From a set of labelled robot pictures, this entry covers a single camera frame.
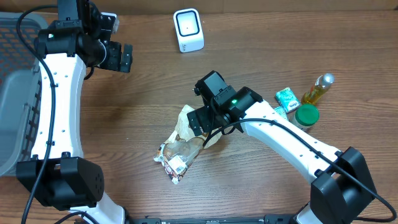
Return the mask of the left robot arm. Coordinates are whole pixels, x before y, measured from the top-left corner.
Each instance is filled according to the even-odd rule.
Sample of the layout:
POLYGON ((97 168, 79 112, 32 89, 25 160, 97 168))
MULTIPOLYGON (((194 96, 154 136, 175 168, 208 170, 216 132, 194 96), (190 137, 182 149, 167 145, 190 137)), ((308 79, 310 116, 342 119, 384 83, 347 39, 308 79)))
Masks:
POLYGON ((30 200, 87 223, 131 223, 128 211, 104 191, 101 167, 84 158, 80 139, 83 82, 96 68, 127 73, 132 46, 111 41, 119 19, 91 1, 59 1, 57 20, 28 49, 41 76, 37 135, 16 176, 30 200))

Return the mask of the green lid jar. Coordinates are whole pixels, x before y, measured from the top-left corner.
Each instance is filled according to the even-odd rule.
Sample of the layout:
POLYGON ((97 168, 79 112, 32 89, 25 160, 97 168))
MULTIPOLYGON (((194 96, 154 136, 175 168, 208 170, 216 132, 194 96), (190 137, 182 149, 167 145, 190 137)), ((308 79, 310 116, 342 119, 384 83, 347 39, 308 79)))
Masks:
POLYGON ((306 131, 317 123, 319 118, 318 109, 311 104, 305 104, 294 111, 289 121, 302 131, 306 131))

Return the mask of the teal white pouch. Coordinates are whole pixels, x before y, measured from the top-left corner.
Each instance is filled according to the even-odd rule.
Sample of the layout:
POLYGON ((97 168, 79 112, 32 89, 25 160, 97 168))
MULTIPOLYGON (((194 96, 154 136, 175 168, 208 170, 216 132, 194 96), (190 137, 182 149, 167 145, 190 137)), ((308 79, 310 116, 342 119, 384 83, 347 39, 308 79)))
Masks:
POLYGON ((275 112, 279 114, 281 117, 283 117, 285 120, 289 120, 287 113, 285 112, 285 109, 282 106, 278 106, 274 108, 275 112))

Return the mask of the brown snack packet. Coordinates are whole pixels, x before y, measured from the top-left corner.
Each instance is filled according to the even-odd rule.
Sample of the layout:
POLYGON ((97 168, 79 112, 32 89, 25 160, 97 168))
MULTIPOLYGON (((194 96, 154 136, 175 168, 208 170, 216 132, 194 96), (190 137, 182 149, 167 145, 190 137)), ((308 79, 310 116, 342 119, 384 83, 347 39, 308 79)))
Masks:
POLYGON ((174 184, 178 184, 183 179, 199 153, 214 145, 222 136, 221 133, 218 133, 203 147, 208 133, 194 135, 187 118, 187 114, 193 110, 189 105, 182 108, 173 133, 154 154, 154 161, 162 164, 174 184))

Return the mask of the small teal white box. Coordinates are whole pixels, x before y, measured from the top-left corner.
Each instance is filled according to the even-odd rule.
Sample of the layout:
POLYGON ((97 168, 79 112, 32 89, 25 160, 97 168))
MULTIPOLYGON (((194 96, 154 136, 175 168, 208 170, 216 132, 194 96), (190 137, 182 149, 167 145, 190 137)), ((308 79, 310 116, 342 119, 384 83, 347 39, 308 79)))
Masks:
POLYGON ((278 91, 275 94, 275 98, 286 113, 296 110, 301 105, 290 87, 286 87, 283 90, 278 91))

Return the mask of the yellow dish soap bottle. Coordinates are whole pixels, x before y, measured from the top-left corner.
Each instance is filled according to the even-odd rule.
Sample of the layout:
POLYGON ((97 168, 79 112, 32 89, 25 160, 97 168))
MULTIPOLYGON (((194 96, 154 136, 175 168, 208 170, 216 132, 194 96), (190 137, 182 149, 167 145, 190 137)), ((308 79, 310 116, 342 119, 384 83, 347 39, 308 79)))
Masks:
POLYGON ((317 78, 315 84, 305 92, 301 104, 315 105, 318 100, 331 88, 335 82, 335 76, 332 73, 326 73, 317 78))

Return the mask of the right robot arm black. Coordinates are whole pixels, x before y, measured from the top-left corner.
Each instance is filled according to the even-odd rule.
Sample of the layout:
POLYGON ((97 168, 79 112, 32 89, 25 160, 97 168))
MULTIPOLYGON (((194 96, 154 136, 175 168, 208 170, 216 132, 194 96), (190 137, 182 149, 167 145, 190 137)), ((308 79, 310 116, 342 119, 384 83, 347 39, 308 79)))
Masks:
POLYGON ((234 127, 262 141, 292 164, 311 185, 310 201, 291 223, 351 223, 374 200, 374 182, 363 155, 344 152, 311 137, 277 114, 248 87, 235 91, 212 71, 193 89, 203 107, 187 117, 194 135, 234 127))

